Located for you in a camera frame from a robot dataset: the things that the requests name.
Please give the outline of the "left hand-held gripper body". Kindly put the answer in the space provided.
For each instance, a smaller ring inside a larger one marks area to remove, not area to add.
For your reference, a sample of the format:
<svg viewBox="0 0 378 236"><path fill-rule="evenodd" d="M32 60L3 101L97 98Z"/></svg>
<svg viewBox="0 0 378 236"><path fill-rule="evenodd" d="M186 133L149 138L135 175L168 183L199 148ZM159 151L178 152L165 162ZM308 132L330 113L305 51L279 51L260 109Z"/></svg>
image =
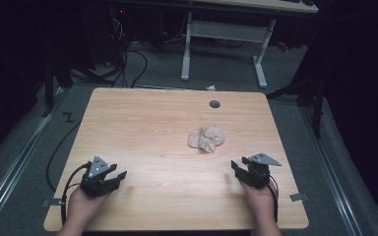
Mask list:
<svg viewBox="0 0 378 236"><path fill-rule="evenodd" d="M80 189L89 197L101 197L119 188L120 183L119 185L106 183L105 177L107 174L103 174L103 170L107 165L109 164L96 155L83 175Z"/></svg>

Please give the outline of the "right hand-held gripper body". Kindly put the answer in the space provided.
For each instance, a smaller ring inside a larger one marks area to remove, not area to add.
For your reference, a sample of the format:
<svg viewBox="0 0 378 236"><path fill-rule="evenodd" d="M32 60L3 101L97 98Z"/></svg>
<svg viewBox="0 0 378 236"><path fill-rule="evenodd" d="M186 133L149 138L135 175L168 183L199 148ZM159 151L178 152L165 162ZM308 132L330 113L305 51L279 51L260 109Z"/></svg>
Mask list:
<svg viewBox="0 0 378 236"><path fill-rule="evenodd" d="M246 165L248 168L249 176L250 176L250 186L261 189L267 184L270 183L270 165L273 166L281 166L282 164L271 158L265 153L257 153L254 155L251 155L249 157L250 160L254 161L254 165Z"/></svg>

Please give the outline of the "beige cloth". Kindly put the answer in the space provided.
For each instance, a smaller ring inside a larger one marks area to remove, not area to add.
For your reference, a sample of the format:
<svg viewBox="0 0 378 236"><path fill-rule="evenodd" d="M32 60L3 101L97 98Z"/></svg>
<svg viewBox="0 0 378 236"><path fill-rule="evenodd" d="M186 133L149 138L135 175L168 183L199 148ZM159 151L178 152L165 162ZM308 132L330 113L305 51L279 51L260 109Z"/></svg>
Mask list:
<svg viewBox="0 0 378 236"><path fill-rule="evenodd" d="M187 145L190 148L200 148L207 153L212 153L224 141L224 133L218 126L206 125L199 130L193 130L188 135Z"/></svg>

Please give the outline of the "person's left hand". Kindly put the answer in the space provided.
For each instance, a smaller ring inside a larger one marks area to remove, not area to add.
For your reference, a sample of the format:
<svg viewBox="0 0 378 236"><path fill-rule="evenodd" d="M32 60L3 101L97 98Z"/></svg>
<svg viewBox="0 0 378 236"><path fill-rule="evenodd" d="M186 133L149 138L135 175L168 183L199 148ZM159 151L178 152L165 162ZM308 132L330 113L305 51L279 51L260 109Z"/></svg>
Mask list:
<svg viewBox="0 0 378 236"><path fill-rule="evenodd" d="M109 194L92 198L77 188L70 196L65 224L84 229L97 215Z"/></svg>

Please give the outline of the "person's right hand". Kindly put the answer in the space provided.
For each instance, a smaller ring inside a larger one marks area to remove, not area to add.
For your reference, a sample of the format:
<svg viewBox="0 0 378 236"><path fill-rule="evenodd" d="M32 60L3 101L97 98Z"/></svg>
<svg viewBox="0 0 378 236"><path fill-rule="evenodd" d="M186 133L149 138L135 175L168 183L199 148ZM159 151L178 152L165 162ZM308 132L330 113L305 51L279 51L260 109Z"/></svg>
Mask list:
<svg viewBox="0 0 378 236"><path fill-rule="evenodd" d="M255 220L258 221L274 221L275 218L275 203L276 198L279 196L278 190L273 183L268 187L256 189L244 182L241 186L245 191L248 205L250 206Z"/></svg>

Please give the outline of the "black metal stand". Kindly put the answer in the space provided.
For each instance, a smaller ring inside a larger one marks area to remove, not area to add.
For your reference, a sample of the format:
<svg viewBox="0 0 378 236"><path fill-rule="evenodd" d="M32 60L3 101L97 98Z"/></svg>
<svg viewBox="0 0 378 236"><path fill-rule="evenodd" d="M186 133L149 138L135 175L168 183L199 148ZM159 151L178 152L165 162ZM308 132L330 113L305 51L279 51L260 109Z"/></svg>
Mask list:
<svg viewBox="0 0 378 236"><path fill-rule="evenodd" d="M305 79L271 92L266 95L266 98L275 99L284 94L297 94L296 104L298 106L312 105L313 115L311 116L311 128L315 136L320 139L320 126L321 118L323 115L322 108L325 83L326 81L324 79Z"/></svg>
<svg viewBox="0 0 378 236"><path fill-rule="evenodd" d="M54 107L54 82L57 82L62 89L69 89L73 84L68 66L58 56L50 56L45 64L44 117L47 117Z"/></svg>

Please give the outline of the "white desk with metal legs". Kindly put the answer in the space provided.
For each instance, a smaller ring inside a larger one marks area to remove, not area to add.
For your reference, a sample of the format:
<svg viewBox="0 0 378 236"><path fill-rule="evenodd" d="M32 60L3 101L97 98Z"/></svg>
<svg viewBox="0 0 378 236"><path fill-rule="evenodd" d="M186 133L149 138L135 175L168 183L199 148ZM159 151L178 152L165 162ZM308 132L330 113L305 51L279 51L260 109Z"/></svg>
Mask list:
<svg viewBox="0 0 378 236"><path fill-rule="evenodd" d="M313 2L308 3L308 0L188 0L190 7L194 7L196 3L240 7L245 10L252 10L254 13L262 11L270 14L313 15L319 12L316 4ZM193 37L202 37L259 43L261 47L258 54L252 57L252 61L259 87L262 89L267 87L262 60L277 22L275 17L270 17L265 25L259 27L237 23L194 20L191 12L186 15L186 20L185 50L181 69L182 81L188 81L190 78L191 39Z"/></svg>

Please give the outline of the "aluminium floor rail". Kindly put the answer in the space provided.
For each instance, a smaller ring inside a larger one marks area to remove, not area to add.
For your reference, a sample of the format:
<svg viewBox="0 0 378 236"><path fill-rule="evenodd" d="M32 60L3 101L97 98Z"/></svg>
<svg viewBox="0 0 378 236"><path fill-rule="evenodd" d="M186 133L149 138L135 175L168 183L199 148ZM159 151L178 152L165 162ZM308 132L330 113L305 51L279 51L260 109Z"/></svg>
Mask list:
<svg viewBox="0 0 378 236"><path fill-rule="evenodd" d="M299 111L317 149L319 162L321 163L323 173L336 203L337 209L346 227L348 236L363 236L354 211L350 205L349 199L330 161L323 142L320 138L317 137L315 131L313 130L310 111L307 108L303 107L300 107Z"/></svg>
<svg viewBox="0 0 378 236"><path fill-rule="evenodd" d="M39 101L0 145L0 236L35 236L53 199L70 148L71 125L63 114L70 91L55 91L55 107L43 116Z"/></svg>

